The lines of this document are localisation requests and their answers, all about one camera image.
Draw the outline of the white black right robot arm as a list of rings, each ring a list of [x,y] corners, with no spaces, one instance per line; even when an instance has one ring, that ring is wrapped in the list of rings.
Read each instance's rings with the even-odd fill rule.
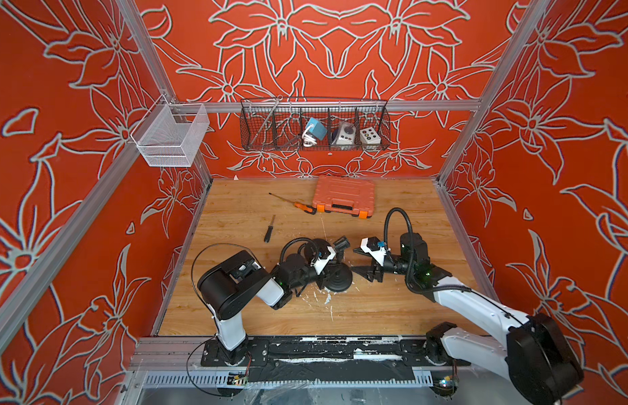
[[[408,290],[457,312],[482,329],[479,336],[443,322],[426,334],[425,355],[432,363],[464,360],[510,381],[532,404],[555,404],[584,379],[580,361],[557,322],[543,313],[528,315],[491,300],[430,260],[417,233],[400,237],[400,252],[376,237],[361,241],[355,253],[371,258],[355,272],[381,282],[402,275]]]

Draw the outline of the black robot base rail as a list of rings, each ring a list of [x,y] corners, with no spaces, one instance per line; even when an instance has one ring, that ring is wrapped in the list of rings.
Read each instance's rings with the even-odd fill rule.
[[[434,382],[443,372],[450,375],[456,366],[469,365],[427,349],[424,337],[256,336],[248,338],[244,358],[229,364],[213,339],[205,344],[200,365],[241,367],[261,380],[403,379],[414,371],[430,371]]]

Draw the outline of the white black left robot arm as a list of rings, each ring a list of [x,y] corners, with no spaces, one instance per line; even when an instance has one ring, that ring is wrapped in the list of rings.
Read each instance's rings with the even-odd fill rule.
[[[259,298],[279,310],[309,285],[345,292],[353,282],[352,272],[344,263],[344,252],[349,248],[345,236],[333,243],[297,237],[284,245],[278,264],[268,271],[250,249],[242,246],[198,280],[193,279],[196,295],[214,317],[218,349],[225,361],[236,364],[246,355],[248,335],[241,312],[252,299]]]

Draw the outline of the black round stand base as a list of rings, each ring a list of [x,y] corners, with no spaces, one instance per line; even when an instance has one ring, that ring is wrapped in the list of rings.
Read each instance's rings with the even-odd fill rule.
[[[353,273],[344,263],[329,264],[323,270],[322,287],[332,292],[345,292],[353,282]]]

